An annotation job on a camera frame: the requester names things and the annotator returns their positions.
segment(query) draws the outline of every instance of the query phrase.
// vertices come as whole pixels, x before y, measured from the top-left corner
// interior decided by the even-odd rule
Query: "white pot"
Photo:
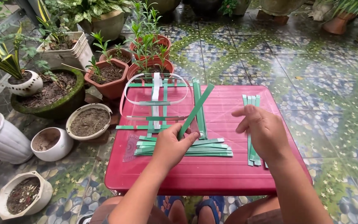
[[[315,21],[322,21],[324,19],[324,15],[330,11],[334,7],[334,3],[326,3],[321,2],[318,3],[317,1],[314,3],[312,7],[311,13],[309,13],[308,17],[313,17]]]
[[[45,151],[37,149],[49,145],[52,141],[59,139],[52,148]],[[46,128],[33,138],[31,141],[31,149],[34,154],[41,160],[52,162],[65,157],[73,147],[74,140],[70,138],[67,132],[61,128]]]
[[[37,177],[40,182],[39,193],[35,200],[32,202],[30,206],[28,206],[24,211],[12,215],[7,210],[6,202],[9,197],[9,194],[12,192],[13,188],[20,184],[27,178]],[[32,215],[41,211],[49,202],[52,197],[52,185],[42,178],[40,174],[36,171],[22,173],[15,176],[11,181],[9,181],[0,191],[0,217],[2,220],[16,218],[24,215]]]
[[[0,113],[0,160],[21,164],[32,155],[30,140]]]
[[[85,110],[88,110],[88,109],[92,109],[92,108],[97,108],[97,109],[103,109],[103,110],[106,110],[108,113],[109,113],[109,117],[111,118],[111,114],[112,114],[112,111],[110,108],[108,108],[106,105],[104,104],[98,104],[98,103],[95,103],[95,104],[87,104],[85,106],[82,106],[80,107],[79,109],[77,109],[76,111],[74,111],[74,113],[72,113],[70,115],[70,117],[68,118],[67,120],[67,123],[66,123],[66,130],[67,130],[67,133],[68,135],[70,135],[70,137],[72,137],[73,139],[75,140],[80,140],[80,141],[83,141],[83,140],[90,140],[90,139],[95,139],[99,136],[101,136],[103,133],[105,133],[105,131],[107,131],[107,128],[110,126],[109,123],[106,124],[100,131],[96,132],[95,134],[93,135],[89,135],[89,136],[85,136],[85,137],[80,137],[80,136],[77,136],[77,135],[74,135],[71,131],[71,123],[73,122],[73,120],[82,112],[82,111],[85,111]]]
[[[92,58],[92,50],[88,44],[84,32],[66,32],[70,40],[77,40],[74,47],[70,50],[52,51],[48,43],[43,43],[37,48],[37,52],[42,55],[50,67],[60,67],[63,64],[73,66],[78,69],[87,70],[85,68],[90,65],[89,61]]]
[[[42,78],[36,72],[26,70],[31,72],[31,79],[27,80],[25,83],[12,85],[7,82],[6,86],[9,89],[9,92],[18,96],[31,96],[36,93],[38,90],[42,89]]]

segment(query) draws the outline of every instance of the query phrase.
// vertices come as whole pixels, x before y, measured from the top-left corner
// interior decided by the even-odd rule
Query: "blue flip-flop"
[[[169,212],[171,211],[171,207],[173,205],[173,202],[176,200],[180,200],[182,202],[182,198],[180,196],[171,196],[169,198],[168,204],[165,207],[165,215],[168,217]],[[158,201],[158,208],[161,208],[161,206],[163,206],[163,202],[165,201],[165,196],[157,196],[157,201]]]
[[[216,206],[219,208],[219,211],[221,214],[223,213],[223,206],[225,206],[225,198],[223,196],[209,196],[208,200],[202,201],[196,208],[196,215],[201,211],[201,208],[204,206],[209,206],[212,210],[212,213],[214,214],[215,218],[215,224],[219,224],[219,215],[218,211],[216,210],[216,206],[214,204],[214,201],[216,203]]]

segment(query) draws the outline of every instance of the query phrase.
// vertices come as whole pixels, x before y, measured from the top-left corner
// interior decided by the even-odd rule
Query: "pebble pattern tile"
[[[331,36],[320,30],[321,22],[308,18],[309,5],[291,13],[285,26],[257,20],[259,8],[252,1],[243,17],[206,21],[180,4],[173,22],[161,24],[172,44],[169,60],[175,73],[189,81],[196,77],[201,84],[266,86],[334,223],[358,223],[358,20],[348,25],[345,35]],[[126,27],[122,35],[134,36]],[[88,92],[96,94],[94,88]],[[45,127],[64,127],[15,111],[6,119],[29,139]],[[15,221],[75,224],[80,215],[115,196],[103,183],[115,133],[106,145],[77,143],[60,161],[34,157],[22,165],[0,162],[0,189],[16,174],[30,170],[53,186],[46,208]],[[238,207],[263,197],[226,196],[220,223]],[[189,223],[200,200],[201,196],[183,197]]]

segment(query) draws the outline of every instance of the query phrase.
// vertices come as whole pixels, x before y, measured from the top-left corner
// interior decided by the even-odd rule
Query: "red plastic table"
[[[135,101],[150,101],[151,87],[131,87],[128,98]],[[169,87],[168,100],[175,101],[185,95],[186,87]],[[162,183],[158,195],[272,195],[276,193],[273,178],[264,164],[259,167],[247,165],[247,136],[237,134],[235,129],[242,118],[231,116],[231,112],[243,106],[242,94],[260,95],[260,106],[279,115],[280,111],[264,86],[215,86],[204,103],[204,113],[208,139],[225,139],[231,146],[233,157],[193,157],[185,156],[174,167]],[[167,115],[188,115],[193,108],[191,95],[179,104],[168,106]],[[123,114],[148,116],[150,107],[137,106],[126,102]],[[147,125],[143,121],[131,121],[122,117],[120,125]],[[286,125],[287,136],[292,151],[310,182],[309,172],[299,154]],[[125,193],[136,181],[148,164],[151,156],[136,156],[132,161],[123,162],[130,134],[147,135],[147,130],[118,130],[107,167],[105,185],[111,190]]]

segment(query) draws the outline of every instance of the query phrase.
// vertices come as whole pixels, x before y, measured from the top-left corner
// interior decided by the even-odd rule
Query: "left hand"
[[[169,171],[176,166],[198,138],[198,133],[193,132],[178,141],[177,135],[182,125],[181,123],[175,123],[158,134],[151,162],[157,163],[165,171]]]

